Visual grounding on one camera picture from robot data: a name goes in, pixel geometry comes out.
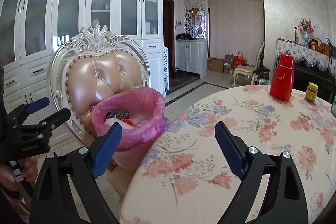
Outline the person's left hand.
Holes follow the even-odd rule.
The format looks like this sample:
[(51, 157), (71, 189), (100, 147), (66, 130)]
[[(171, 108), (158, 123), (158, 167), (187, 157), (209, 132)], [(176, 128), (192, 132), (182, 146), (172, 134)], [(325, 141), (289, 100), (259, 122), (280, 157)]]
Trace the person's left hand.
[(14, 185), (15, 178), (22, 176), (28, 182), (35, 182), (38, 176), (38, 160), (36, 156), (28, 157), (23, 162), (23, 167), (12, 170), (4, 163), (1, 164), (1, 184), (7, 188)]

